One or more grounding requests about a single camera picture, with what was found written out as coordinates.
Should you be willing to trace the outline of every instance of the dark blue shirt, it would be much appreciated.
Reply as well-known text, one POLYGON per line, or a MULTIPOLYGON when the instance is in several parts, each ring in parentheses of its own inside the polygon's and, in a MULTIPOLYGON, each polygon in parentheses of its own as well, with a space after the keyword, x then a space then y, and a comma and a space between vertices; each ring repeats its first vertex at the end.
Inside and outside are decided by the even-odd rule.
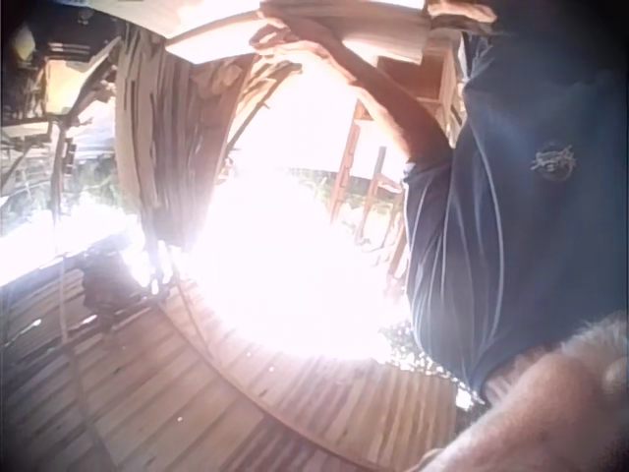
POLYGON ((627 76, 480 40, 451 158, 406 177, 416 337, 473 390, 627 306, 627 76))

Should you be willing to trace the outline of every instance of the wooden beam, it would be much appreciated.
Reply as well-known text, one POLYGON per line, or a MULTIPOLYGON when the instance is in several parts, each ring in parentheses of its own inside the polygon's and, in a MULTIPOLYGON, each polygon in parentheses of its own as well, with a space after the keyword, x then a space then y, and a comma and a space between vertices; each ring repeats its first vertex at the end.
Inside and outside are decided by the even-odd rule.
POLYGON ((361 110, 362 105, 360 102, 357 101, 356 107, 354 108, 354 115, 352 116, 350 132, 347 136, 345 149, 343 150, 341 165, 338 169, 338 173, 336 174, 334 189, 332 190, 332 196, 330 197, 330 223, 336 221, 338 213, 343 206, 343 202, 345 202, 345 196, 347 195, 347 184, 350 179, 350 171, 352 170, 352 166, 354 165, 354 152, 356 151, 358 138, 361 135, 361 128, 356 122, 362 112, 361 110))
POLYGON ((55 157, 52 163, 52 176, 50 177, 50 211, 52 212, 52 222, 54 227, 57 226, 61 217, 61 192, 63 190, 63 172, 62 162, 64 149, 66 148, 66 134, 68 127, 65 120, 58 123, 59 137, 57 138, 57 148, 55 149, 55 157))
POLYGON ((363 233, 365 232, 367 218, 372 211, 373 203, 375 202, 375 197, 377 196, 377 189, 379 188, 379 177, 382 174, 382 167, 384 166, 385 158, 386 147, 380 146, 380 149, 377 151, 377 160, 375 161, 375 167, 373 168, 372 181, 370 182, 370 187, 367 190, 367 197, 365 198, 365 204, 363 205, 363 217, 361 218, 361 222, 359 223, 358 228, 356 228, 356 233, 354 234, 355 243, 359 243, 363 239, 363 233))

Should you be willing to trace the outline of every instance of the man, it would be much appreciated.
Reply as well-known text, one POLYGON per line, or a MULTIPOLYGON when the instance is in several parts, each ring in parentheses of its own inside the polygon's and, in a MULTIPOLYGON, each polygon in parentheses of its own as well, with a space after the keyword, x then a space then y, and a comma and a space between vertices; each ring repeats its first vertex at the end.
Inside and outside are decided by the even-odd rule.
POLYGON ((423 470, 606 470, 629 441, 625 65, 560 2, 478 3, 436 9, 507 32, 464 38, 455 149, 320 25, 264 7, 253 45, 325 67, 408 156, 416 337, 493 405, 423 470))

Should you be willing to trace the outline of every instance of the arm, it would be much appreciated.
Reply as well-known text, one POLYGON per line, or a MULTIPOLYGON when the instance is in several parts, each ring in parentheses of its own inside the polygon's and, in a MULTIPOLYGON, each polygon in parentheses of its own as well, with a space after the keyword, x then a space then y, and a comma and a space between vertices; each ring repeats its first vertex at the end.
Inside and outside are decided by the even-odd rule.
POLYGON ((420 169, 450 155, 448 141, 430 113, 327 29, 309 20, 281 17, 270 7, 261 13, 270 25, 252 39, 259 54, 322 65, 356 92, 375 122, 420 169))
POLYGON ((342 43, 326 46, 323 64, 351 87, 373 120, 420 168, 430 167, 451 149, 434 117, 388 76, 342 43))

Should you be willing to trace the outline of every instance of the wooden deck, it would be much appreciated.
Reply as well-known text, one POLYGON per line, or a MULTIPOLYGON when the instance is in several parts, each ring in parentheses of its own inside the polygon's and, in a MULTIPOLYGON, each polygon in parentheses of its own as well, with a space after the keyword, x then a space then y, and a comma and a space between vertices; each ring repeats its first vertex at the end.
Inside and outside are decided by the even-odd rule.
POLYGON ((21 470, 404 470, 451 439, 451 383, 270 350, 185 293, 204 343, 173 294, 36 371, 10 365, 58 335, 60 295, 68 326, 90 316, 81 273, 2 314, 12 334, 41 320, 3 352, 5 450, 23 451, 21 470))

